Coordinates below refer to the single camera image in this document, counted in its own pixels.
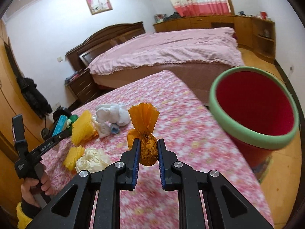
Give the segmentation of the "left hand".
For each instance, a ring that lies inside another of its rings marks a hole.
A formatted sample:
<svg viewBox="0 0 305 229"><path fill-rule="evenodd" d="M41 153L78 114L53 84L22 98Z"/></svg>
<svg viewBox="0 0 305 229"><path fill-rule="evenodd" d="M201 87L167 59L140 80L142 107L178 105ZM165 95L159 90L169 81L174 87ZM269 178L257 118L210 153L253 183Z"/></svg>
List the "left hand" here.
<svg viewBox="0 0 305 229"><path fill-rule="evenodd" d="M54 189L51 186L51 181L46 172L43 172L40 180L33 178L26 178L21 184L21 195L26 203L35 207L41 208L42 198L41 194L52 196Z"/></svg>

